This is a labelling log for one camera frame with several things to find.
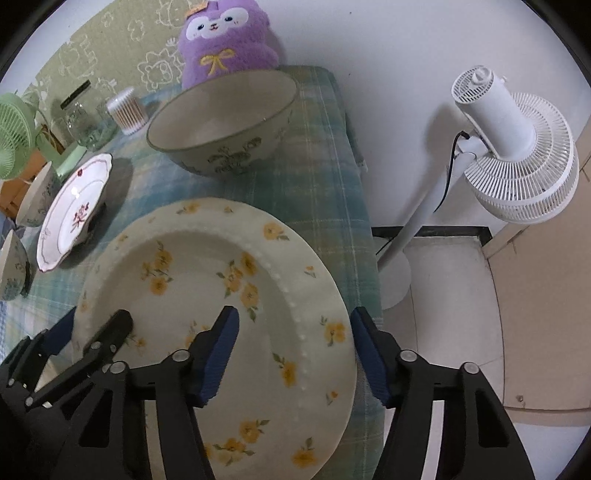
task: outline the fan grille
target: fan grille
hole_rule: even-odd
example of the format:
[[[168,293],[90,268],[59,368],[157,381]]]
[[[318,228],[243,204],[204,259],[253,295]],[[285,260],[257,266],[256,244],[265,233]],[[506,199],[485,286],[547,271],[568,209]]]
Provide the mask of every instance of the fan grille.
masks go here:
[[[474,72],[484,68],[486,67],[477,65],[470,70],[465,71],[456,79],[452,87],[452,95],[456,102],[473,103],[491,89],[492,84],[495,81],[494,75],[491,75],[488,82],[483,83],[482,85],[476,85],[472,80]]]
[[[534,151],[519,162],[484,156],[465,175],[493,215],[507,222],[536,223],[558,214],[570,201],[579,179],[579,159],[569,126],[554,105],[526,93],[513,98],[534,124]]]
[[[33,145],[28,123],[17,106],[0,101],[0,179],[15,178],[26,165]]]

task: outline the green wallpaper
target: green wallpaper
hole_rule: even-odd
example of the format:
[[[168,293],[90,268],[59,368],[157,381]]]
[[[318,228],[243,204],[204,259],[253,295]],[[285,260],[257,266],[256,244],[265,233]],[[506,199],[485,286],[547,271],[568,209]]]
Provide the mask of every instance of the green wallpaper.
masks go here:
[[[51,130],[71,142],[61,102],[85,80],[106,98],[133,86],[142,96],[179,83],[177,37],[199,0],[116,0],[64,43],[27,90],[36,90]]]

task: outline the glass jar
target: glass jar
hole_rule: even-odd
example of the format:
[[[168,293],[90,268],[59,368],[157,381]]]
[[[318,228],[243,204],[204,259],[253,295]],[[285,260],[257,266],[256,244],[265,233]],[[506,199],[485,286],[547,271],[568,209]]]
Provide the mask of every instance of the glass jar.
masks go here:
[[[91,152],[104,147],[113,138],[117,124],[109,115],[106,99],[85,81],[62,104],[70,135]]]

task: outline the white wall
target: white wall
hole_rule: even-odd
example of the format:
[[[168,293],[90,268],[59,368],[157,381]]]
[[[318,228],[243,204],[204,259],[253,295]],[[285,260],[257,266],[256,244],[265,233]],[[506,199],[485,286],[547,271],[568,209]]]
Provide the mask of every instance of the white wall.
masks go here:
[[[30,38],[0,84],[24,90],[81,25],[109,0],[67,0]],[[369,164],[363,183],[373,225],[401,225],[448,162],[466,122],[450,100],[464,69],[491,66],[513,90],[546,97],[579,135],[591,89],[550,27],[521,0],[259,0],[271,42],[287,63],[337,77]],[[432,224],[489,225],[460,182]]]

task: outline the yellow flower pattern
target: yellow flower pattern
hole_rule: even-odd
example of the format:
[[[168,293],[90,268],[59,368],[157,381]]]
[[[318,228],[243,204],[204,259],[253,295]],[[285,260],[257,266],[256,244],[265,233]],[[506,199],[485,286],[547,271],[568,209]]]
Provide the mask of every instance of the yellow flower pattern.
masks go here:
[[[125,344],[132,348],[135,348],[138,351],[140,356],[144,355],[146,347],[148,346],[148,342],[146,342],[144,337],[137,337],[136,334],[132,333],[125,339]]]
[[[343,322],[329,322],[328,318],[322,317],[320,324],[324,327],[324,339],[328,346],[345,341],[345,325]]]
[[[161,241],[156,241],[158,250],[156,251],[154,263],[143,262],[141,268],[140,278],[147,280],[150,279],[150,291],[154,295],[164,295],[168,289],[168,284],[174,279],[168,274],[171,263],[173,262],[173,256],[164,248],[164,244]]]
[[[119,235],[117,237],[117,246],[115,247],[115,250],[119,249],[119,246],[125,242],[127,239],[129,238],[129,235],[125,235],[124,233],[122,235]]]
[[[269,423],[269,420],[246,420],[240,424],[240,437],[247,443],[256,443],[261,434],[265,433],[261,427]]]
[[[194,320],[193,323],[191,323],[191,325],[189,326],[189,333],[185,337],[185,344],[184,344],[185,350],[188,350],[188,348],[191,346],[191,343],[193,343],[193,340],[195,340],[196,336],[197,336],[197,322],[195,322],[195,320]]]
[[[332,403],[338,398],[339,393],[335,392],[334,390],[330,393],[326,394],[326,404],[332,405]]]
[[[217,450],[218,461],[225,466],[239,462],[245,455],[252,456],[255,454],[252,450],[247,450],[246,445],[235,438],[228,439],[224,445],[214,443],[213,448]]]
[[[82,303],[78,309],[80,313],[84,313],[88,310],[88,301],[86,300],[86,291],[82,294]]]
[[[223,445],[214,443],[213,445],[210,445],[212,448],[209,450],[209,453],[207,449],[207,445],[209,444],[207,443],[205,444],[207,457],[209,459],[216,459],[225,466],[230,466],[231,464],[242,460],[245,455],[254,455],[256,452],[251,450],[250,447],[247,447],[246,444],[253,445],[256,443],[259,437],[265,433],[263,432],[262,427],[268,423],[269,420],[245,420],[241,422],[238,427],[241,440],[229,438]]]
[[[295,362],[288,362],[285,357],[281,357],[276,353],[273,354],[273,360],[279,364],[281,370],[281,378],[287,388],[293,387],[297,383],[296,370],[297,365]]]
[[[248,252],[242,253],[242,259],[240,260],[240,265],[242,266],[242,269],[248,275],[253,276],[256,274],[257,268],[256,268],[255,259],[250,253],[248,253]]]
[[[296,453],[291,456],[292,463],[298,468],[307,468],[318,463],[314,455],[314,439],[306,439],[306,443]]]
[[[246,284],[242,295],[240,295],[240,301],[246,308],[249,317],[253,322],[256,322],[256,311],[258,310],[258,288],[252,283]]]
[[[314,271],[314,267],[312,267],[311,265],[306,267],[306,269],[304,270],[304,273],[306,275],[311,276],[312,278],[316,278],[316,272]]]
[[[177,215],[191,215],[192,213],[197,212],[200,206],[199,202],[189,202],[184,205],[182,209],[177,211]]]
[[[233,292],[240,290],[240,284],[244,274],[236,267],[236,262],[234,260],[228,263],[228,267],[224,273],[217,272],[216,275],[223,280],[223,283],[226,286],[225,299]]]
[[[285,234],[285,231],[275,222],[266,224],[262,229],[263,235],[267,240],[289,240],[290,238]]]

